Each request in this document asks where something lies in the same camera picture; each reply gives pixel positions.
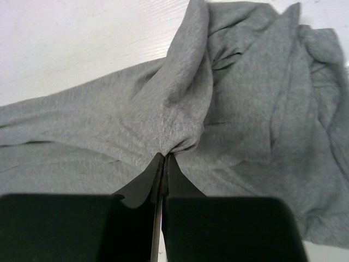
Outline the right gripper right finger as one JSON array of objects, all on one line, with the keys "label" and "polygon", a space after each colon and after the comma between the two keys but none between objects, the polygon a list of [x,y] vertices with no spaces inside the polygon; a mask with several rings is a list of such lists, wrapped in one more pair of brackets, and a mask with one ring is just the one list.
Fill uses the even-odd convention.
[{"label": "right gripper right finger", "polygon": [[290,208],[273,197],[204,195],[175,156],[164,164],[168,261],[306,261]]}]

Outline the grey t shirt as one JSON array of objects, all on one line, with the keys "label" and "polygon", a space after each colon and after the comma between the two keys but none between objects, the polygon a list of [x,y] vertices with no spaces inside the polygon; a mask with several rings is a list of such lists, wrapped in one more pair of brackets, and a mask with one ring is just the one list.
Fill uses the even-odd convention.
[{"label": "grey t shirt", "polygon": [[110,194],[174,153],[208,195],[274,196],[348,247],[348,78],[300,4],[190,1],[167,56],[1,107],[1,193]]}]

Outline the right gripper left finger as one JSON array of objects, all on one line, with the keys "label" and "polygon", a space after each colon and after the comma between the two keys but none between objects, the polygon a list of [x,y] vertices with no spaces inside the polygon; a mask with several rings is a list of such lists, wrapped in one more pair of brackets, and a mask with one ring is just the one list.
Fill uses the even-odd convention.
[{"label": "right gripper left finger", "polygon": [[113,194],[1,196],[1,261],[157,261],[163,167]]}]

